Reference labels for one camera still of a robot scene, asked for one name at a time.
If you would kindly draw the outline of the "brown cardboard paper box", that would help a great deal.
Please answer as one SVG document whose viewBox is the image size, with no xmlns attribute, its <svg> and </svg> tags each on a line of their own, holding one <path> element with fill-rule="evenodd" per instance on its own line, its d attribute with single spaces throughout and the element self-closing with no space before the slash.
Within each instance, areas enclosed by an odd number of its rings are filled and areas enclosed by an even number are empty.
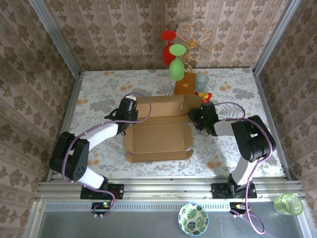
<svg viewBox="0 0 317 238">
<path fill-rule="evenodd" d="M 191 95 L 138 97 L 139 123 L 126 129 L 123 146 L 131 163 L 189 159 L 194 151 L 187 113 L 202 98 Z"/>
</svg>

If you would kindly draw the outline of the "red yellow snack packet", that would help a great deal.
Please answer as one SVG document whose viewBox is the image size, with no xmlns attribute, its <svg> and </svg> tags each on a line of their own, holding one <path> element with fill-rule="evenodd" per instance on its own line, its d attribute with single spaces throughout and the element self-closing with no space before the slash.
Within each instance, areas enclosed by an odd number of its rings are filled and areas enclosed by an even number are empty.
<svg viewBox="0 0 317 238">
<path fill-rule="evenodd" d="M 202 103 L 211 101 L 212 93 L 195 91 L 195 95 L 202 98 Z"/>
</svg>

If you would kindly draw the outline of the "frosted pale blue cup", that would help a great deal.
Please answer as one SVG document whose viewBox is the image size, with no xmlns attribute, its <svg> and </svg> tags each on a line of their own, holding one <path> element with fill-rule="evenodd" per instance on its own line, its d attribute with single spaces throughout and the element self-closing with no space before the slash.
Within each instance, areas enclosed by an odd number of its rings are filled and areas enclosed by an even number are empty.
<svg viewBox="0 0 317 238">
<path fill-rule="evenodd" d="M 209 81 L 209 76 L 205 73 L 197 73 L 195 78 L 195 90 L 204 92 Z"/>
</svg>

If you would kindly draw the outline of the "brown wooden rack base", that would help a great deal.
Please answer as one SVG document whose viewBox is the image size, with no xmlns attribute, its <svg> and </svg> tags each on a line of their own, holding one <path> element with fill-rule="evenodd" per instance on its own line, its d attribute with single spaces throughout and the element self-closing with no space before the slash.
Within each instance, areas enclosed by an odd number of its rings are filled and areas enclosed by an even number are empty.
<svg viewBox="0 0 317 238">
<path fill-rule="evenodd" d="M 182 80 L 176 81 L 174 95 L 195 94 L 196 73 L 186 72 Z"/>
</svg>

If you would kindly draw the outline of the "green plastic goblet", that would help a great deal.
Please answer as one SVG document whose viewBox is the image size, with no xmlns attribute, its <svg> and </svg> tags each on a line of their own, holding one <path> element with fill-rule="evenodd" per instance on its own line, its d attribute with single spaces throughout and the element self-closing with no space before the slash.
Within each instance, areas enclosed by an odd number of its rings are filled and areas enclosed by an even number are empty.
<svg viewBox="0 0 317 238">
<path fill-rule="evenodd" d="M 169 65 L 169 77 L 174 81 L 180 81 L 184 77 L 185 67 L 180 56 L 186 53 L 185 46 L 174 44 L 169 48 L 169 52 L 176 58 Z"/>
</svg>

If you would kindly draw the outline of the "red plastic goblet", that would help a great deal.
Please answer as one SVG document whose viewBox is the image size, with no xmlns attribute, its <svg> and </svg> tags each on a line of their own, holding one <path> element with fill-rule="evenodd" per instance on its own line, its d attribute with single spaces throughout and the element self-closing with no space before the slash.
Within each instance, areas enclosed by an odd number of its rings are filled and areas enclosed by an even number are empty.
<svg viewBox="0 0 317 238">
<path fill-rule="evenodd" d="M 162 52 L 162 61 L 163 64 L 166 66 L 169 66 L 171 62 L 176 58 L 175 55 L 173 55 L 169 49 L 171 47 L 171 42 L 176 38 L 176 32 L 172 30 L 166 30 L 162 32 L 161 38 L 163 41 L 167 42 L 167 45 L 164 47 L 163 52 Z"/>
</svg>

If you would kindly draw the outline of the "small black controller board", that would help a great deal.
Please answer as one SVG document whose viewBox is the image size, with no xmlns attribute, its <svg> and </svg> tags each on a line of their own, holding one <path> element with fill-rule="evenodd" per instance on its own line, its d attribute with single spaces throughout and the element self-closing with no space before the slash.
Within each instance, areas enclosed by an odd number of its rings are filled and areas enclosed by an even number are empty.
<svg viewBox="0 0 317 238">
<path fill-rule="evenodd" d="M 247 214 L 247 210 L 250 210 L 250 206 L 246 205 L 245 202 L 230 202 L 230 213 L 232 215 L 245 215 Z"/>
<path fill-rule="evenodd" d="M 93 202 L 91 206 L 91 212 L 95 218 L 100 217 L 103 218 L 107 215 L 113 207 L 113 201 L 105 201 L 105 202 Z"/>
</svg>

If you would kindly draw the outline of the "leaf pattern bowl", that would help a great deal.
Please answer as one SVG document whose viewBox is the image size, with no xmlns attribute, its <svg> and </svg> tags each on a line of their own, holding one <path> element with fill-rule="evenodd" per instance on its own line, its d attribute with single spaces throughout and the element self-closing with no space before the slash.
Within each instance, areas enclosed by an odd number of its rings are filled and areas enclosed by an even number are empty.
<svg viewBox="0 0 317 238">
<path fill-rule="evenodd" d="M 178 213 L 178 223 L 185 234 L 196 237 L 207 230 L 209 217 L 202 205 L 188 203 L 181 207 Z"/>
</svg>

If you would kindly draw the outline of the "grey metal shelf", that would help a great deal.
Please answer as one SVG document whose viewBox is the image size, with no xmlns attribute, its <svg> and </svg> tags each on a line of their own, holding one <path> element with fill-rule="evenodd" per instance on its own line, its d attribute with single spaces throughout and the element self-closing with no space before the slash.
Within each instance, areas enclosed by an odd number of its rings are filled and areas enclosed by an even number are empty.
<svg viewBox="0 0 317 238">
<path fill-rule="evenodd" d="M 253 202 L 251 212 L 266 232 L 258 235 L 247 218 L 229 213 L 226 202 L 202 203 L 209 224 L 197 236 L 185 234 L 178 223 L 183 202 L 118 201 L 104 218 L 95 218 L 91 202 L 35 202 L 23 238 L 317 238 L 308 208 L 299 216 L 275 212 L 269 200 Z"/>
</svg>

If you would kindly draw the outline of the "clear green plastic cup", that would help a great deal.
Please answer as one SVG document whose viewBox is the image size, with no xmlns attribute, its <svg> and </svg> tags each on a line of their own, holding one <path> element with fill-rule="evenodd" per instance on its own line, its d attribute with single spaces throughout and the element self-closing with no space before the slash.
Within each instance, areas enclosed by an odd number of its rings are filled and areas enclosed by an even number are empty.
<svg viewBox="0 0 317 238">
<path fill-rule="evenodd" d="M 300 215 L 304 209 L 301 199 L 293 193 L 279 196 L 274 201 L 273 207 L 279 214 L 292 216 Z"/>
</svg>

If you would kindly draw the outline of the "aluminium table side rail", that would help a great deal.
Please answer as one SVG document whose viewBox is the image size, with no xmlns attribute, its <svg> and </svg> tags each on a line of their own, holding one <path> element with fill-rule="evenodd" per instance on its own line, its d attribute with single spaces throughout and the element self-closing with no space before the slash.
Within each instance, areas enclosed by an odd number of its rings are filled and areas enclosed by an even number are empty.
<svg viewBox="0 0 317 238">
<path fill-rule="evenodd" d="M 75 111 L 76 104 L 77 104 L 77 101 L 78 101 L 78 97 L 79 97 L 79 94 L 80 94 L 80 91 L 81 91 L 81 87 L 82 87 L 83 76 L 84 76 L 84 72 L 80 72 L 79 75 L 75 78 L 75 83 L 74 83 L 74 86 L 73 86 L 73 89 L 72 89 L 72 92 L 71 92 L 71 96 L 70 96 L 70 99 L 69 99 L 68 106 L 66 108 L 66 112 L 65 112 L 65 115 L 64 115 L 62 126 L 61 126 L 60 132 L 57 135 L 57 138 L 55 140 L 55 145 L 54 145 L 54 147 L 52 149 L 52 152 L 54 151 L 54 149 L 55 149 L 55 147 L 57 145 L 57 141 L 59 139 L 59 136 L 63 132 L 70 130 L 70 127 L 71 127 L 71 124 L 72 124 L 73 115 L 74 115 L 74 111 Z"/>
<path fill-rule="evenodd" d="M 285 155 L 284 155 L 284 152 L 283 152 L 283 149 L 282 149 L 282 146 L 281 146 L 281 142 L 280 142 L 277 130 L 275 128 L 275 124 L 274 124 L 274 121 L 273 121 L 273 118 L 272 118 L 272 115 L 271 115 L 271 112 L 270 112 L 270 108 L 269 108 L 269 105 L 268 105 L 268 102 L 267 102 L 267 99 L 266 99 L 266 96 L 265 96 L 265 93 L 264 93 L 260 78 L 254 72 L 253 69 L 251 69 L 251 72 L 253 74 L 253 77 L 254 77 L 254 80 L 255 80 L 255 84 L 256 84 L 257 89 L 258 89 L 258 93 L 259 93 L 259 96 L 260 96 L 260 99 L 261 99 L 261 102 L 262 102 L 262 105 L 263 105 L 263 108 L 264 108 L 264 112 L 265 112 L 265 115 L 266 115 L 266 118 L 267 118 L 267 122 L 268 122 L 268 125 L 269 125 L 270 132 L 271 132 L 272 137 L 275 139 L 275 142 L 276 142 L 277 155 L 279 156 L 279 160 L 280 160 L 281 166 L 283 168 L 285 177 L 288 180 L 292 180 L 292 176 L 291 176 L 291 173 L 290 173 L 290 170 L 289 170 L 289 166 L 288 166 L 287 160 L 285 158 Z"/>
</svg>

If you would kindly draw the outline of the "aluminium frame post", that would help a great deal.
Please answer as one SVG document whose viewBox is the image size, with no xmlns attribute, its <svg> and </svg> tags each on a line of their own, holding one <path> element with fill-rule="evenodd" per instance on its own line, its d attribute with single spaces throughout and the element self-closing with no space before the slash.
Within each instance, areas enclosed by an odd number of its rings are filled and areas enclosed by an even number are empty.
<svg viewBox="0 0 317 238">
<path fill-rule="evenodd" d="M 39 19 L 41 20 L 46 31 L 50 35 L 59 53 L 63 57 L 72 75 L 75 78 L 78 78 L 80 76 L 81 70 L 76 63 L 70 51 L 70 48 L 67 46 L 67 43 L 64 40 L 61 31 L 58 29 L 51 14 L 48 11 L 48 8 L 45 6 L 43 0 L 29 0 L 29 2 L 38 15 Z"/>
<path fill-rule="evenodd" d="M 297 10 L 301 0 L 287 0 L 283 10 L 276 21 L 254 67 L 254 75 L 259 75 L 269 56 L 272 54 L 274 48 L 276 47 L 278 41 L 280 40 L 283 32 L 285 31 L 287 25 L 289 24 L 293 14 Z"/>
</svg>

